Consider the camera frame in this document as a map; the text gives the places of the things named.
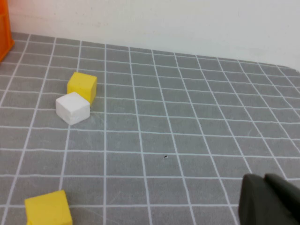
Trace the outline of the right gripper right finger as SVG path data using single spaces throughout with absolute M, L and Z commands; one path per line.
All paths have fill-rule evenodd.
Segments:
M 276 193 L 282 204 L 290 211 L 292 217 L 299 224 L 300 189 L 276 174 L 265 174 L 264 179 Z

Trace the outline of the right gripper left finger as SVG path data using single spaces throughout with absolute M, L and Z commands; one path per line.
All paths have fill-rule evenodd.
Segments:
M 238 214 L 242 225 L 294 225 L 296 220 L 264 177 L 243 177 Z

